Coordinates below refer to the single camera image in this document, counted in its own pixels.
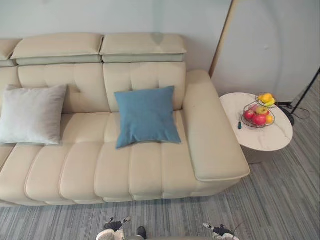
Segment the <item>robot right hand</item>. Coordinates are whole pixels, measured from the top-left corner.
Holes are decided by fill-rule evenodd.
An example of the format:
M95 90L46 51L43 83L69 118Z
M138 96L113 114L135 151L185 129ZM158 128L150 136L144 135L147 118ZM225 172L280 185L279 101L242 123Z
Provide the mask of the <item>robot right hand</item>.
M226 233L226 229L221 224L220 227L213 227L212 225L208 223L202 224L206 229L212 231L215 235L223 236Z

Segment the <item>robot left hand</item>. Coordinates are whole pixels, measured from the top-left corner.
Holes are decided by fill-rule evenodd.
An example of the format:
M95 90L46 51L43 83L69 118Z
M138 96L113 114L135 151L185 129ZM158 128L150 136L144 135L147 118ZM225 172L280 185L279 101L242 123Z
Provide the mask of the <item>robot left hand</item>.
M127 216L122 220L116 221L114 217L111 217L108 222L104 225L104 230L113 230L114 232L118 231L124 224L131 221L131 217Z

